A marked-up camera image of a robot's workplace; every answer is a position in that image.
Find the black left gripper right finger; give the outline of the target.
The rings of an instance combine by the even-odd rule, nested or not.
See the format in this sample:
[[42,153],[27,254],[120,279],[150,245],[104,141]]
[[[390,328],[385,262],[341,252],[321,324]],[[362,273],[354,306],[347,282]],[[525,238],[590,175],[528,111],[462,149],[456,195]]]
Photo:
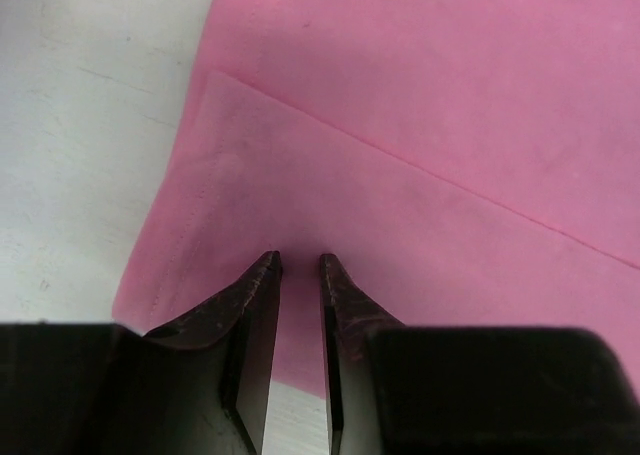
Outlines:
[[363,292],[334,254],[319,259],[331,454],[381,454],[367,337],[403,323]]

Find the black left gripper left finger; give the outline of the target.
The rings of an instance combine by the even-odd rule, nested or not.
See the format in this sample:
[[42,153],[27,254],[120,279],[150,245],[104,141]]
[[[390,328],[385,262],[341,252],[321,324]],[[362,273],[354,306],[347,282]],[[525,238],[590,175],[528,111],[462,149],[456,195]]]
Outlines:
[[127,339],[115,453],[261,453],[281,279],[280,254],[268,251],[227,288]]

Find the pink t shirt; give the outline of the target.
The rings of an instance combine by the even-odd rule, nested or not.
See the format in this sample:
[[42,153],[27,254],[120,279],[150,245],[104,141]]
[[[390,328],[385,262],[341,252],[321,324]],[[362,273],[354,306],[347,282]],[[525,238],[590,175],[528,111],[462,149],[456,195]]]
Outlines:
[[639,0],[213,0],[114,318],[148,332],[271,250],[302,390],[323,253],[408,324],[584,327],[637,380]]

